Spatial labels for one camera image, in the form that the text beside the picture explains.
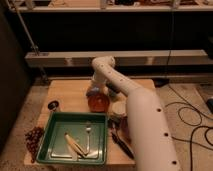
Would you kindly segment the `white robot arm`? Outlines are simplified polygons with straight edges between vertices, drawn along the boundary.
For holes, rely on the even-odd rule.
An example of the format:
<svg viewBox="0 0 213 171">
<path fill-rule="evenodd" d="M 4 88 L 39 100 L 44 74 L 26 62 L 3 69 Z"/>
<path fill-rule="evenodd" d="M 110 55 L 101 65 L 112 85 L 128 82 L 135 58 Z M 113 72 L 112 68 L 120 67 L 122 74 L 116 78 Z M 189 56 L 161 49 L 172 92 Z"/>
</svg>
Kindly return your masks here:
<svg viewBox="0 0 213 171">
<path fill-rule="evenodd" d="M 156 92 L 116 71 L 112 56 L 94 58 L 92 67 L 91 87 L 102 89 L 109 81 L 127 97 L 126 113 L 136 171 L 180 171 L 166 116 Z"/>
</svg>

